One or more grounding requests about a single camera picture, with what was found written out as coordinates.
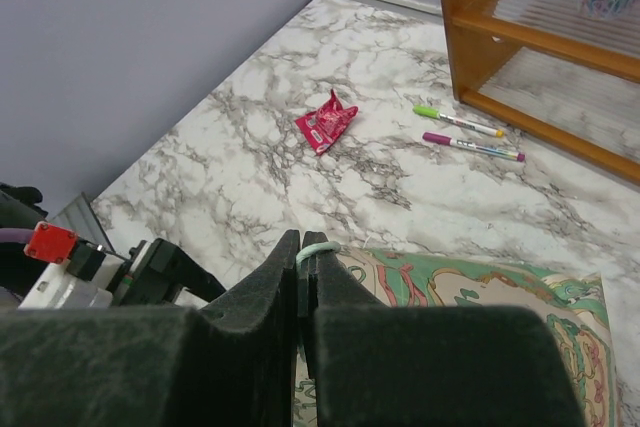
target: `red snack wrapper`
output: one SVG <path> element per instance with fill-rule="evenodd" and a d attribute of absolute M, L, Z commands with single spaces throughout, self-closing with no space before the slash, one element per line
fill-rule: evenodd
<path fill-rule="evenodd" d="M 300 117 L 296 125 L 316 154 L 324 154 L 358 113 L 355 105 L 344 109 L 336 93 L 331 90 L 331 98 L 315 112 Z"/>

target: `translucent shelf panel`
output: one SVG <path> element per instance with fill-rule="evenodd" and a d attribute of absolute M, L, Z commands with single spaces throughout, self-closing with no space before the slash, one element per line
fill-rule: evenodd
<path fill-rule="evenodd" d="M 640 162 L 640 84 L 523 48 L 479 92 Z"/>
<path fill-rule="evenodd" d="M 477 0 L 485 15 L 640 58 L 640 2 L 626 16 L 592 20 L 580 0 Z"/>

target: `table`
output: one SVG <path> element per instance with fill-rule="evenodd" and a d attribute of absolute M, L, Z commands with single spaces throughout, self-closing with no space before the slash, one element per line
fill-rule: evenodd
<path fill-rule="evenodd" d="M 358 246 L 599 271 L 623 417 L 639 425 L 638 188 L 458 105 L 450 87 L 442 26 L 313 0 L 93 206 L 117 250 L 163 237 L 227 287 L 289 228 Z M 360 112 L 317 157 L 294 120 L 332 88 Z M 508 133 L 491 139 L 412 113 L 427 102 Z M 426 144 L 427 130 L 509 146 L 527 161 Z"/>

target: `purple cable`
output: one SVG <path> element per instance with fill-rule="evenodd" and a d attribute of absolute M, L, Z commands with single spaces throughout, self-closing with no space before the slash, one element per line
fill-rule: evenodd
<path fill-rule="evenodd" d="M 33 237 L 30 229 L 0 229 L 0 244 L 13 242 L 16 244 L 28 244 Z"/>

